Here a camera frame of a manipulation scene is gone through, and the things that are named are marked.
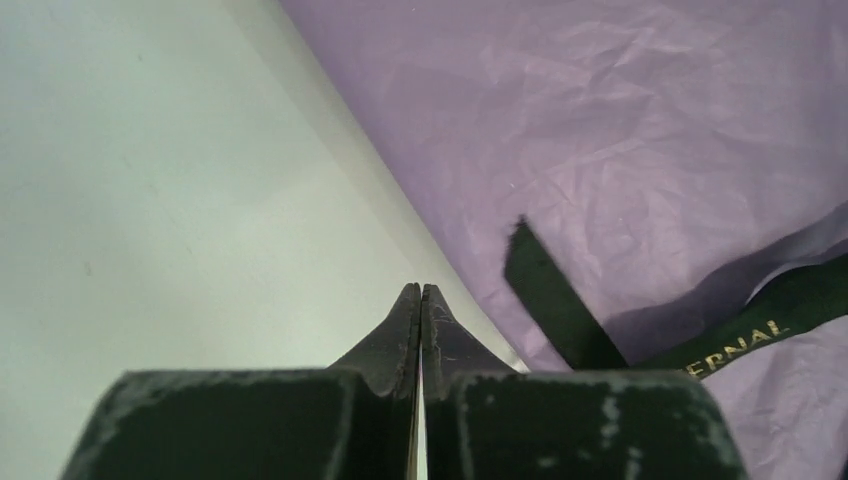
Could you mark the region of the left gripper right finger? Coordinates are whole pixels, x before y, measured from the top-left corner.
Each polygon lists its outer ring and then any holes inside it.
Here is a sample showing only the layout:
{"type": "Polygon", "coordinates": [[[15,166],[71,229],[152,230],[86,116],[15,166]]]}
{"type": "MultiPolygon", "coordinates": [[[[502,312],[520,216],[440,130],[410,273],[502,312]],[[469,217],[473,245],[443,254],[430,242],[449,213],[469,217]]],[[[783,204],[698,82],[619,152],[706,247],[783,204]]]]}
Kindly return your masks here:
{"type": "Polygon", "coordinates": [[[520,373],[451,312],[421,303],[427,466],[433,479],[744,479],[717,404],[664,371],[520,373]]]}

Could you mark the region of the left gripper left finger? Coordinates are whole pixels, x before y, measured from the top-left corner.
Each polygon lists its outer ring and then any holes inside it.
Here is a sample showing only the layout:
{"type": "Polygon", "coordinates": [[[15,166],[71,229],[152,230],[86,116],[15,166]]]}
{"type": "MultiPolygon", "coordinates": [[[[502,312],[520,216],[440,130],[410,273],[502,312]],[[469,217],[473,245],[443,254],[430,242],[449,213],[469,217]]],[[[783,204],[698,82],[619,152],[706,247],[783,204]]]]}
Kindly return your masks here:
{"type": "Polygon", "coordinates": [[[147,370],[101,397],[66,479],[411,479],[421,289],[325,368],[147,370]]]}

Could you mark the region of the purple pink wrapping paper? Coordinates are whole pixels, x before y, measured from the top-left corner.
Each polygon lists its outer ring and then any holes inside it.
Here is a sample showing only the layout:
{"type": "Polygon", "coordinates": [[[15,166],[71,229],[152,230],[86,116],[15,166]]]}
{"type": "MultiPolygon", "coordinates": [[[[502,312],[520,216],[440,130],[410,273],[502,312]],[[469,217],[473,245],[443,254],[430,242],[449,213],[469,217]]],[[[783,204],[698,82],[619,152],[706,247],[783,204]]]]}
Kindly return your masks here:
{"type": "MultiPolygon", "coordinates": [[[[575,370],[504,278],[525,220],[631,365],[847,257],[843,1],[287,1],[524,364],[575,370]]],[[[755,479],[847,464],[847,313],[701,380],[755,479]]]]}

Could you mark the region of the black ribbon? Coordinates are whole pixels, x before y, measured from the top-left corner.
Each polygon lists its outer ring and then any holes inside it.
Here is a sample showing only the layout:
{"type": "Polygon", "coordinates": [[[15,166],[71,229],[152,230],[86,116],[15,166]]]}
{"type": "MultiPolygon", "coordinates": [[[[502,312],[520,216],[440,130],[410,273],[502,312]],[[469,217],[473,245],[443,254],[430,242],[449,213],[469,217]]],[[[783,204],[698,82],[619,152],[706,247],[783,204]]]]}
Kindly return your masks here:
{"type": "Polygon", "coordinates": [[[757,349],[847,313],[847,257],[786,270],[724,324],[631,365],[525,220],[511,234],[504,278],[560,357],[575,370],[676,370],[702,380],[757,349]]]}

